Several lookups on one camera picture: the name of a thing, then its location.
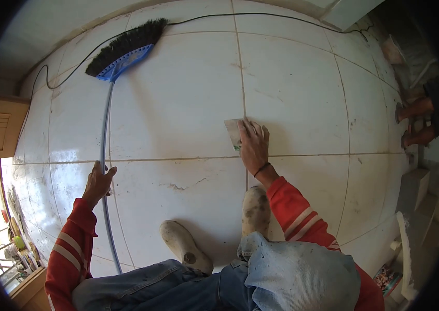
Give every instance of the black string bracelet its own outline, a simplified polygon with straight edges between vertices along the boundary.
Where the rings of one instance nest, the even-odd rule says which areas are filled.
[[[256,174],[254,174],[254,178],[256,178],[256,175],[260,173],[260,171],[264,170],[265,168],[267,168],[268,166],[270,166],[271,163],[270,162],[266,162],[265,165],[261,166],[261,168],[256,172]]]

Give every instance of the man's right hand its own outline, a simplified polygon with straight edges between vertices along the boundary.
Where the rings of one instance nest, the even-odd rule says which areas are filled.
[[[110,195],[109,190],[111,189],[112,177],[116,174],[116,171],[117,167],[114,166],[104,175],[100,161],[95,161],[92,172],[88,175],[85,193],[82,197],[92,208],[97,205],[102,197]]]
[[[237,122],[241,134],[241,159],[247,170],[268,189],[279,178],[272,165],[260,169],[268,163],[268,141],[270,133],[263,125],[261,127],[246,117]]]

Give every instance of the red sleeve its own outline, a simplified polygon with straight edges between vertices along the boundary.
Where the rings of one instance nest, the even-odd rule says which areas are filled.
[[[284,232],[286,241],[316,243],[329,250],[341,251],[335,237],[327,232],[328,224],[310,207],[310,203],[285,178],[280,177],[266,191],[270,207]],[[357,264],[360,274],[360,295],[355,310],[385,308],[382,291]]]
[[[90,260],[96,223],[92,207],[76,199],[48,260],[45,292],[52,310],[76,311],[71,293],[81,281],[92,277]]]

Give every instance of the black cable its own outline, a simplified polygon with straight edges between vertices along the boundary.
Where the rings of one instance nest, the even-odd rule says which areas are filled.
[[[368,42],[368,40],[366,39],[366,36],[363,34],[363,31],[368,31],[368,30],[370,29],[370,27],[373,27],[373,23],[372,23],[372,25],[369,25],[366,29],[360,29],[360,30],[353,29],[353,30],[350,30],[350,31],[338,31],[338,30],[335,30],[335,29],[332,29],[332,28],[329,28],[329,27],[324,27],[324,26],[322,26],[322,25],[318,25],[318,24],[316,24],[316,23],[314,23],[314,22],[310,22],[310,21],[308,21],[308,20],[304,20],[304,19],[297,18],[297,17],[294,17],[294,16],[287,16],[287,15],[280,15],[280,14],[272,14],[272,13],[261,13],[261,12],[210,14],[210,15],[204,15],[204,16],[198,16],[198,17],[194,17],[194,18],[186,19],[186,20],[183,20],[183,21],[181,21],[181,22],[169,23],[168,25],[171,25],[171,26],[173,26],[173,25],[179,25],[179,24],[183,24],[183,23],[186,23],[186,22],[191,22],[192,20],[196,20],[196,19],[200,19],[200,18],[206,18],[206,17],[214,17],[214,16],[237,16],[237,15],[268,15],[268,16],[278,16],[278,17],[285,17],[285,18],[291,18],[291,19],[299,20],[299,21],[301,21],[301,22],[305,22],[305,23],[308,23],[308,24],[311,24],[311,25],[315,25],[315,26],[318,26],[318,27],[321,27],[321,28],[324,28],[324,29],[327,29],[327,30],[330,30],[330,31],[333,31],[333,32],[337,32],[337,33],[343,33],[343,34],[346,34],[346,33],[358,32],[358,33],[363,37],[363,39],[365,39],[366,42]],[[38,71],[38,73],[36,74],[36,78],[34,79],[34,82],[33,82],[33,88],[31,89],[31,100],[33,99],[34,86],[35,86],[35,84],[36,84],[36,80],[38,79],[38,76],[40,75],[40,72],[42,71],[42,69],[43,69],[44,67],[47,67],[47,76],[46,76],[46,78],[45,78],[45,79],[47,80],[47,87],[48,87],[50,90],[54,90],[54,89],[60,87],[62,84],[64,84],[64,82],[67,81],[67,79],[69,79],[69,78],[73,75],[73,73],[74,73],[76,70],[78,70],[79,66],[81,66],[82,63],[84,63],[85,60],[88,59],[88,58],[90,57],[90,55],[91,55],[93,52],[95,52],[95,51],[96,51],[101,45],[103,45],[105,42],[107,42],[107,41],[109,41],[109,40],[112,40],[112,39],[116,38],[117,36],[119,36],[119,35],[121,35],[121,34],[124,34],[124,33],[129,32],[129,31],[131,31],[131,30],[133,30],[133,29],[134,29],[134,28],[131,28],[131,29],[129,29],[129,30],[123,31],[122,33],[116,34],[115,36],[112,36],[111,38],[109,38],[109,39],[103,41],[102,43],[100,43],[99,45],[97,45],[97,46],[96,46],[96,47],[95,47],[90,53],[88,53],[88,55],[87,55],[87,56],[86,56],[86,57],[85,57],[85,58],[79,63],[79,65],[77,65],[76,68],[74,68],[74,70],[73,70],[73,71],[67,76],[67,78],[65,78],[64,81],[62,81],[62,82],[61,82],[59,85],[57,85],[56,87],[51,87],[51,86],[48,84],[48,65],[47,65],[47,64],[43,65],[43,66],[40,68],[40,70]],[[21,137],[21,135],[22,135],[22,132],[23,132],[24,127],[25,127],[25,125],[26,125],[26,121],[27,121],[27,119],[28,119],[28,115],[29,115],[29,109],[28,109],[28,113],[27,113],[26,118],[25,118],[25,121],[24,121],[24,125],[23,125],[23,127],[21,128],[21,132],[19,133],[19,137]]]

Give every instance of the white rubber boot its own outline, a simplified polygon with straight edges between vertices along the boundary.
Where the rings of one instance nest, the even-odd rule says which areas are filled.
[[[164,221],[159,231],[166,245],[185,266],[198,269],[208,276],[211,275],[211,259],[198,249],[194,238],[185,227],[176,221]]]
[[[242,202],[242,237],[258,231],[268,238],[270,217],[270,202],[268,202],[266,192],[260,187],[250,188],[245,193]]]

